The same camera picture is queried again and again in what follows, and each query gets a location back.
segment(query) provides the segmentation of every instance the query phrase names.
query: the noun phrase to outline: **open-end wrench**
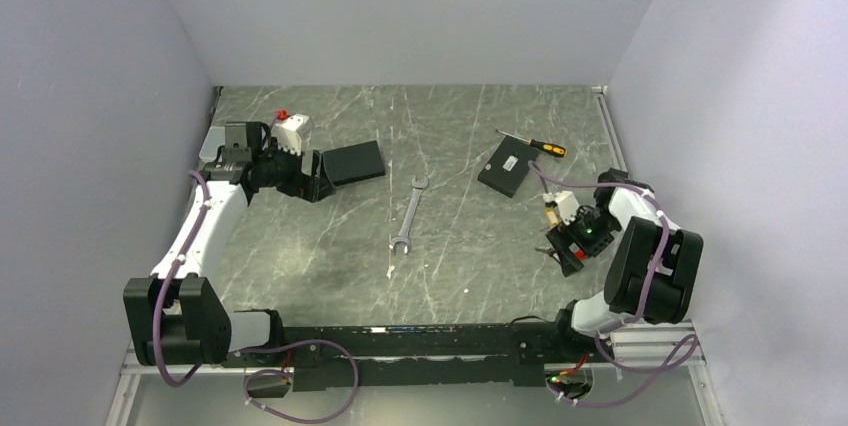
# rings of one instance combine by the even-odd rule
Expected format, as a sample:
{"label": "open-end wrench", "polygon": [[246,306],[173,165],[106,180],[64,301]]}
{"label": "open-end wrench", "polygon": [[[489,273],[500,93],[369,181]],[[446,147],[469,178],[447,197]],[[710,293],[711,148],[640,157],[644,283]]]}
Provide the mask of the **open-end wrench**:
{"label": "open-end wrench", "polygon": [[424,176],[421,181],[412,178],[412,199],[409,200],[409,206],[406,208],[406,216],[403,218],[400,233],[389,240],[389,249],[393,253],[397,251],[397,245],[403,243],[403,253],[409,254],[409,249],[412,247],[412,243],[409,241],[409,227],[412,226],[412,218],[415,217],[415,209],[418,207],[418,200],[421,199],[421,192],[428,184],[430,184],[430,180],[427,179],[427,176]]}

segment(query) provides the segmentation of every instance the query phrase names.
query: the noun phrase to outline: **gray marble tabletop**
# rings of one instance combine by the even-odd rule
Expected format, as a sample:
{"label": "gray marble tabletop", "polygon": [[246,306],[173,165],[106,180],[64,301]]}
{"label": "gray marble tabletop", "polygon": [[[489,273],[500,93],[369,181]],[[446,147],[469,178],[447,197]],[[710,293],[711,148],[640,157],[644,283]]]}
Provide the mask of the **gray marble tabletop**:
{"label": "gray marble tabletop", "polygon": [[[548,245],[542,189],[530,173],[512,199],[477,181],[499,128],[565,146],[542,168],[574,181],[613,165],[588,86],[227,87],[213,125],[310,116],[309,147],[375,139],[386,176],[342,186],[319,203],[257,194],[213,284],[231,309],[271,308],[289,326],[503,322],[552,318],[598,292],[611,249],[564,278]],[[413,176],[426,175],[409,255],[392,255]],[[577,193],[591,202],[591,191]]]}

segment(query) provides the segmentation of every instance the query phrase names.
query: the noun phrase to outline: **white wall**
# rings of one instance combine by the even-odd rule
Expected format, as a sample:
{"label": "white wall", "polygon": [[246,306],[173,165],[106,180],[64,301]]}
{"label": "white wall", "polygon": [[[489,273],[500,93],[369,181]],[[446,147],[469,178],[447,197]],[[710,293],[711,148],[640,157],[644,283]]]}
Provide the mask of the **white wall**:
{"label": "white wall", "polygon": [[210,97],[167,0],[0,0],[0,424],[105,421]]}
{"label": "white wall", "polygon": [[654,0],[610,84],[731,425],[846,424],[848,0]]}
{"label": "white wall", "polygon": [[171,0],[216,84],[607,84],[651,0]]}

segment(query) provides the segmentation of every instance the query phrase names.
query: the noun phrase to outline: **screwdriver handle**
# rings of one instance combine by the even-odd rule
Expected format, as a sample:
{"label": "screwdriver handle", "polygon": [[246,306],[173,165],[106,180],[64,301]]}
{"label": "screwdriver handle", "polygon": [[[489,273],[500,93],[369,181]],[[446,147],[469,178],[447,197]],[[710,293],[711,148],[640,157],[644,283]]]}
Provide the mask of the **screwdriver handle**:
{"label": "screwdriver handle", "polygon": [[565,157],[565,148],[558,144],[544,143],[542,141],[536,141],[535,139],[531,139],[528,144],[531,148],[536,148],[539,151],[549,154],[555,158]]}

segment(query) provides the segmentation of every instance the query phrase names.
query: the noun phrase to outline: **screwdriver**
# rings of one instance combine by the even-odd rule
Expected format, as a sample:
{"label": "screwdriver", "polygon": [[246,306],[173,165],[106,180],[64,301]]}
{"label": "screwdriver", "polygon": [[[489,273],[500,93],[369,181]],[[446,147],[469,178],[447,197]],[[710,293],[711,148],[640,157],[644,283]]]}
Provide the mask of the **screwdriver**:
{"label": "screwdriver", "polygon": [[555,158],[565,157],[565,153],[566,153],[565,148],[563,148],[562,146],[560,146],[558,144],[546,143],[546,142],[543,142],[543,141],[536,141],[535,139],[524,139],[524,138],[522,138],[520,136],[516,136],[514,134],[505,133],[505,132],[501,131],[500,129],[496,129],[495,131],[503,134],[504,136],[509,136],[510,138],[515,138],[515,139],[521,141],[522,143],[528,144],[531,148],[536,148],[539,151],[541,151],[543,153],[550,154],[551,156],[553,156]]}

